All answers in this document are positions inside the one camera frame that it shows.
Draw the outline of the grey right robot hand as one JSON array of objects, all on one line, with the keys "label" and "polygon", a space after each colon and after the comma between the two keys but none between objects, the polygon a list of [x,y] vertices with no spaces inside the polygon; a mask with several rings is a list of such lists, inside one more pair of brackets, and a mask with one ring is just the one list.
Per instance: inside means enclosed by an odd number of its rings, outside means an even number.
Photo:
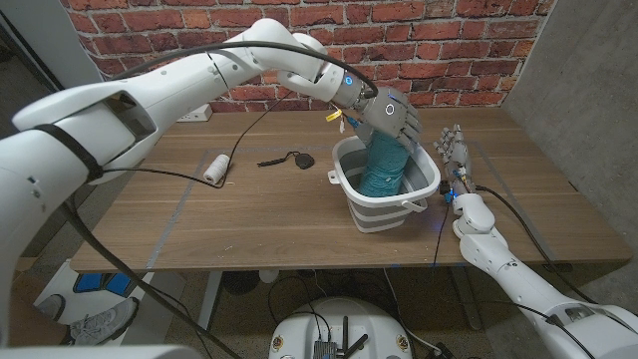
[{"label": "grey right robot hand", "polygon": [[472,160],[460,125],[454,124],[451,130],[443,128],[440,139],[433,142],[433,146],[442,157],[445,179],[453,192],[474,192],[476,186],[472,179]]}]

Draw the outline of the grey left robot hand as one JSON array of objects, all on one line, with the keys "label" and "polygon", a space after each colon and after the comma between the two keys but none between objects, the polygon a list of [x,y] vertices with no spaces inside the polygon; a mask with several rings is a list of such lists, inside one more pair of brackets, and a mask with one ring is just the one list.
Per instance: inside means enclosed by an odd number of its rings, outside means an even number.
[{"label": "grey left robot hand", "polygon": [[361,100],[355,110],[364,123],[399,142],[411,154],[420,142],[423,127],[408,97],[390,87],[380,87],[376,97]]}]

